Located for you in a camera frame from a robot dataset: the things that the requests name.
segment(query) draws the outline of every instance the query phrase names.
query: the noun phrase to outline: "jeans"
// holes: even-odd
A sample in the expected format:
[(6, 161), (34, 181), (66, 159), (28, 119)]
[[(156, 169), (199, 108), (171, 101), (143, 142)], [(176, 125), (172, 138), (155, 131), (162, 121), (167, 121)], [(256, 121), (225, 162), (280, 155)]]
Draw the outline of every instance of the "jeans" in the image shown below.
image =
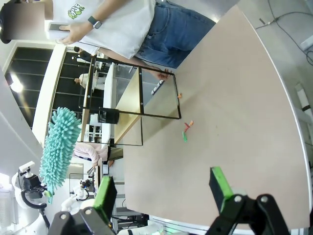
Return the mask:
[(198, 12), (168, 1), (157, 2), (150, 30), (136, 57), (177, 68), (214, 25)]

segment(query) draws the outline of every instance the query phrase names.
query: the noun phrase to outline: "person sitting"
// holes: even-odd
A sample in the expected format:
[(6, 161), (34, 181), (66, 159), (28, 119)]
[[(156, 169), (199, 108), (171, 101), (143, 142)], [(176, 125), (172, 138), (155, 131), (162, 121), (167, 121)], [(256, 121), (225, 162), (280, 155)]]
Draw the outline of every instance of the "person sitting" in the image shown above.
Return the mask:
[[(89, 79), (88, 73), (84, 73), (80, 75), (79, 78), (75, 78), (74, 82), (75, 84), (80, 84), (83, 88), (86, 89), (88, 79)], [(92, 89), (104, 90), (105, 81), (106, 81), (105, 77), (93, 76)]]
[(103, 164), (111, 167), (115, 160), (123, 158), (123, 149), (108, 146), (102, 148), (100, 143), (77, 142), (73, 156), (91, 161), (92, 167), (95, 167), (99, 159), (102, 158)]

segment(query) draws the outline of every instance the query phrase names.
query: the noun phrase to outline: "table surface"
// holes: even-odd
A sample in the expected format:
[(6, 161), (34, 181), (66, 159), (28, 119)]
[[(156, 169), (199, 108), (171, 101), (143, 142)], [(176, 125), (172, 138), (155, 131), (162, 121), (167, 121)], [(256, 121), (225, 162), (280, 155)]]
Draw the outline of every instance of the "table surface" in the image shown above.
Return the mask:
[[(189, 54), (176, 78), (182, 120), (142, 117), (144, 145), (124, 147), (127, 208), (210, 226), (218, 216), (210, 167), (221, 166), (230, 185), (249, 197), (272, 194), (290, 229), (308, 227), (312, 188), (299, 123), (238, 7)], [(145, 111), (155, 105), (173, 111), (167, 97), (154, 95), (150, 102)], [(184, 122), (191, 120), (185, 143)], [(139, 135), (137, 122), (124, 140)]]

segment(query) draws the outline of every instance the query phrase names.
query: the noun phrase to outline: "cable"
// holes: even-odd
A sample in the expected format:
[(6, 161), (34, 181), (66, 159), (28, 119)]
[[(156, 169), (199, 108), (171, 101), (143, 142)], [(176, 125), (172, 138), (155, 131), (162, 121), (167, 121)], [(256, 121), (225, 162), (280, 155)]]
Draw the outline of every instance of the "cable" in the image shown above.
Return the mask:
[(28, 205), (30, 208), (33, 208), (33, 209), (44, 209), (47, 207), (47, 204), (46, 203), (42, 203), (40, 205), (37, 205), (37, 204), (33, 204), (31, 202), (29, 202), (26, 198), (26, 191), (22, 191), (21, 192), (21, 196), (22, 196), (22, 200), (25, 202), (26, 205)]
[(20, 186), (20, 189), (21, 189), (21, 191), (23, 191), (23, 189), (22, 189), (22, 187), (21, 187), (21, 182), (20, 182), (20, 169), (19, 169), (19, 171), (18, 171), (18, 178), (19, 178), (19, 186)]
[(84, 188), (84, 190), (87, 192), (87, 197), (85, 199), (77, 199), (77, 201), (83, 202), (83, 201), (86, 201), (89, 198), (89, 192), (85, 188)]
[(280, 24), (278, 23), (278, 20), (279, 20), (281, 17), (286, 16), (286, 15), (290, 15), (290, 14), (295, 14), (295, 13), (297, 13), (297, 14), (304, 14), (304, 15), (313, 16), (313, 14), (311, 14), (311, 13), (306, 13), (306, 12), (301, 12), (301, 11), (292, 11), (292, 12), (283, 14), (283, 15), (281, 15), (281, 16), (279, 16), (279, 17), (275, 17), (274, 12), (273, 12), (273, 9), (272, 9), (272, 6), (271, 6), (271, 4), (270, 4), (270, 0), (268, 0), (268, 6), (269, 6), (270, 12), (271, 12), (271, 14), (272, 14), (274, 20), (271, 21), (271, 22), (269, 22), (269, 23), (266, 24), (266, 25), (263, 25), (263, 26), (260, 26), (260, 27), (255, 28), (255, 30), (257, 30), (257, 29), (259, 29), (259, 28), (266, 27), (266, 26), (268, 26), (268, 25), (270, 25), (270, 24), (272, 24), (272, 23), (275, 22), (275, 23), (277, 24), (277, 26), (278, 26), (282, 31), (284, 31), (284, 33), (286, 33), (287, 36), (294, 42), (294, 44), (299, 48), (299, 50), (300, 50), (303, 54), (305, 54), (306, 59), (307, 59), (307, 62), (308, 62), (310, 65), (313, 66), (313, 59), (309, 56), (309, 53), (311, 53), (311, 52), (313, 52), (313, 51), (311, 51), (311, 50), (309, 50), (308, 52), (303, 51), (302, 48), (298, 45), (298, 43), (293, 39), (293, 37), (292, 37), (287, 31), (285, 31), (285, 29), (283, 29), (282, 26), (280, 26)]
[(129, 229), (129, 227), (132, 226), (134, 223), (135, 223), (135, 222), (131, 223), (131, 224), (127, 227), (127, 229)]
[(44, 209), (39, 209), (39, 213), (42, 215), (44, 221), (45, 221), (45, 225), (46, 227), (49, 229), (50, 228), (50, 223), (49, 223), (49, 220), (45, 214), (45, 210)]
[(266, 26), (268, 26), (268, 25), (270, 25), (270, 24), (272, 24), (272, 23), (278, 21), (281, 17), (287, 16), (287, 15), (291, 15), (291, 14), (304, 14), (304, 15), (308, 15), (308, 16), (312, 16), (312, 17), (313, 17), (313, 14), (311, 14), (311, 13), (302, 12), (302, 11), (292, 11), (292, 12), (285, 13), (285, 14), (283, 14), (283, 15), (281, 15), (281, 16), (278, 16), (278, 17), (276, 17), (276, 18), (274, 17), (274, 20), (272, 20), (271, 22), (269, 22), (269, 23), (267, 23), (267, 24), (265, 24), (265, 25), (262, 25), (262, 26), (260, 26), (260, 27), (255, 28), (255, 30), (257, 30), (257, 29), (259, 29), (259, 28), (266, 27)]
[(111, 230), (114, 233), (114, 235), (116, 235), (116, 232), (114, 231), (113, 227), (111, 227)]
[(117, 219), (117, 220), (120, 220), (120, 221), (124, 221), (124, 222), (130, 222), (130, 221), (131, 221), (131, 219), (121, 219), (121, 218), (115, 217), (115, 216), (113, 216), (113, 215), (111, 215), (111, 218)]

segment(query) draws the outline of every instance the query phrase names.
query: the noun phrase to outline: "ceiling light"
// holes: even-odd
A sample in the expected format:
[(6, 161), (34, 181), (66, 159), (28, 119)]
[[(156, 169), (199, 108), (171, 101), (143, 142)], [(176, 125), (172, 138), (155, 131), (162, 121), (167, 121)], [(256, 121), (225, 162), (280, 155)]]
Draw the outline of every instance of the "ceiling light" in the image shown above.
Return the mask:
[(10, 87), (16, 93), (20, 93), (23, 90), (23, 85), (20, 82), (13, 82)]
[(0, 183), (8, 184), (10, 177), (8, 175), (0, 173)]

